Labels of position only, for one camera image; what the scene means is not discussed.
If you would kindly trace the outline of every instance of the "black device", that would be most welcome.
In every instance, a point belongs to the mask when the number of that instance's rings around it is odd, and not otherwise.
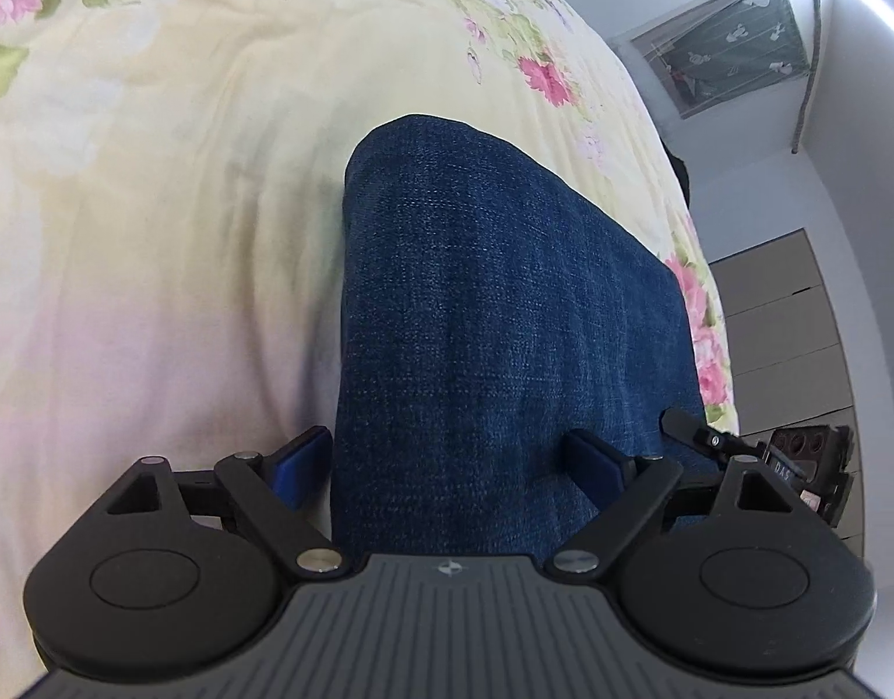
[[[847,670],[873,580],[800,499],[805,469],[682,412],[661,427],[721,471],[567,433],[600,513],[540,564],[348,559],[301,511],[327,429],[212,471],[143,457],[27,580],[49,672],[24,697],[874,697]]]

